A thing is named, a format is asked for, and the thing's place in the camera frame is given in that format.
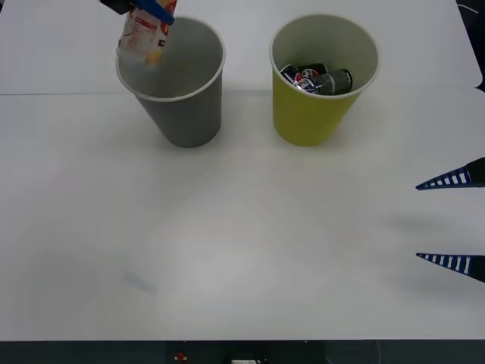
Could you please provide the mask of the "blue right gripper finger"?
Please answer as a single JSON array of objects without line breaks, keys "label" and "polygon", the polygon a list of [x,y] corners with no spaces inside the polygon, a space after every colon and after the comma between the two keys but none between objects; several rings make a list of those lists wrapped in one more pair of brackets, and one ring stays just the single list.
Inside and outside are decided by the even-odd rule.
[{"label": "blue right gripper finger", "polygon": [[432,253],[416,253],[415,255],[432,262],[434,265],[458,272],[476,281],[485,282],[484,255],[440,255]]},{"label": "blue right gripper finger", "polygon": [[417,190],[484,188],[485,158],[479,158],[458,169],[448,171],[416,186]]}]

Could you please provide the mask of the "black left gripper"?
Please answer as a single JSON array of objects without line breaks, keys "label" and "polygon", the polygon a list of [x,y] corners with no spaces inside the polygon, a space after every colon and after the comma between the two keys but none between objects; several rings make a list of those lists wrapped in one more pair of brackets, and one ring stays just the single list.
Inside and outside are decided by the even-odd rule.
[{"label": "black left gripper", "polygon": [[99,2],[117,14],[126,14],[136,7],[168,25],[174,23],[174,16],[156,0],[99,0]]}]

